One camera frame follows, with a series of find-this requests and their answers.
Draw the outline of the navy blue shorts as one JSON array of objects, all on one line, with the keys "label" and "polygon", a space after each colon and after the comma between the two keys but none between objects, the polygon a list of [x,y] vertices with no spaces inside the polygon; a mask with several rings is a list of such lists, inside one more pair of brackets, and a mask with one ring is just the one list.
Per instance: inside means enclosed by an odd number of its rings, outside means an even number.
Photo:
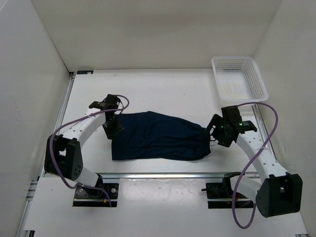
[{"label": "navy blue shorts", "polygon": [[112,140],[115,161],[164,158],[194,161],[211,153],[210,133],[191,121],[152,111],[121,114],[124,128]]}]

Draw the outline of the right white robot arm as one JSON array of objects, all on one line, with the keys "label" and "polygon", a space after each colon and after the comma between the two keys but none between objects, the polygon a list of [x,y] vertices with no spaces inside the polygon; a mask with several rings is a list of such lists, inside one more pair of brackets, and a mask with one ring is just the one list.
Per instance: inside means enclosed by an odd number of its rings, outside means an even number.
[{"label": "right white robot arm", "polygon": [[265,218],[299,212],[303,189],[301,177],[289,173],[278,163],[254,123],[242,119],[238,106],[223,107],[221,111],[221,115],[212,117],[207,127],[212,130],[211,136],[220,146],[229,147],[236,143],[249,158],[261,182],[246,177],[243,171],[231,172],[224,175],[218,190],[230,198],[237,194],[245,196]]}]

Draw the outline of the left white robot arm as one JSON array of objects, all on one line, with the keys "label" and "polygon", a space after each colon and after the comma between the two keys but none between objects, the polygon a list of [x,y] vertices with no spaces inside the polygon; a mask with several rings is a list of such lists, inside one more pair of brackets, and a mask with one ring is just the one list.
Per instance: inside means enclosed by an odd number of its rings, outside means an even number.
[{"label": "left white robot arm", "polygon": [[70,189],[81,186],[93,198],[102,195],[102,178],[83,166],[81,149],[99,127],[103,127],[110,140],[124,130],[116,114],[116,111],[126,109],[125,106],[119,108],[122,104],[119,97],[110,95],[101,102],[92,102],[83,117],[62,125],[49,136],[45,172],[59,176]]}]

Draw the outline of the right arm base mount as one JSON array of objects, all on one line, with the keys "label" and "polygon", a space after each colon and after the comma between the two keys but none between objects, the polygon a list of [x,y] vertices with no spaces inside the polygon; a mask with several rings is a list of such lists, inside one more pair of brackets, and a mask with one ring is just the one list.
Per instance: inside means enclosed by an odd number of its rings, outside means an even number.
[{"label": "right arm base mount", "polygon": [[[201,190],[207,194],[208,209],[231,209],[232,195],[227,194],[222,183],[206,183],[205,189]],[[253,201],[240,193],[236,194],[236,208],[253,208]]]}]

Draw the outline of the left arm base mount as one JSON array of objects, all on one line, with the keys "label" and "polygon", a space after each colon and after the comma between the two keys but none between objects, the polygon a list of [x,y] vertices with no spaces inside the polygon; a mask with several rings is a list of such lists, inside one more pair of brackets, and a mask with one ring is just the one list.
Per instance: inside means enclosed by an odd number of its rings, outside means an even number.
[{"label": "left arm base mount", "polygon": [[103,181],[101,190],[88,189],[78,186],[74,193],[73,207],[117,207],[119,196],[119,183]]}]

